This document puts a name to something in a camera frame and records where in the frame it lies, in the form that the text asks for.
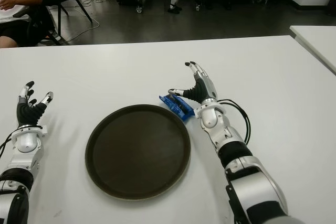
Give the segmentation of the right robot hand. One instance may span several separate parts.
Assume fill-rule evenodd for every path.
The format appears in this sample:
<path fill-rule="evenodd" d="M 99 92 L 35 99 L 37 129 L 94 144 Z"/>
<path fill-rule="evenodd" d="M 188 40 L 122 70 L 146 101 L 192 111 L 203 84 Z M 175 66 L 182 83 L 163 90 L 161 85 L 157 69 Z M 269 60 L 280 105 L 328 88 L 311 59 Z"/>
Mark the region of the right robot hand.
<path fill-rule="evenodd" d="M 185 65 L 193 72 L 195 86 L 186 90 L 169 89 L 169 94 L 184 97 L 199 104 L 217 102 L 217 91 L 206 71 L 194 61 L 186 62 Z"/>

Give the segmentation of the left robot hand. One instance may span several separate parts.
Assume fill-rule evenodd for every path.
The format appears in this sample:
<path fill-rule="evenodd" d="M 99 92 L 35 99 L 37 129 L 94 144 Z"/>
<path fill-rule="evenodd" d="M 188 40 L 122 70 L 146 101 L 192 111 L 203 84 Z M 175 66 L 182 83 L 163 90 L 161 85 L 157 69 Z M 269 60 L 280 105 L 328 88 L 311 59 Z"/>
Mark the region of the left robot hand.
<path fill-rule="evenodd" d="M 32 99 L 34 84 L 34 81 L 26 83 L 19 93 L 16 106 L 18 127 L 37 125 L 46 108 L 54 98 L 54 93 L 48 92 L 39 102 L 37 99 Z"/>

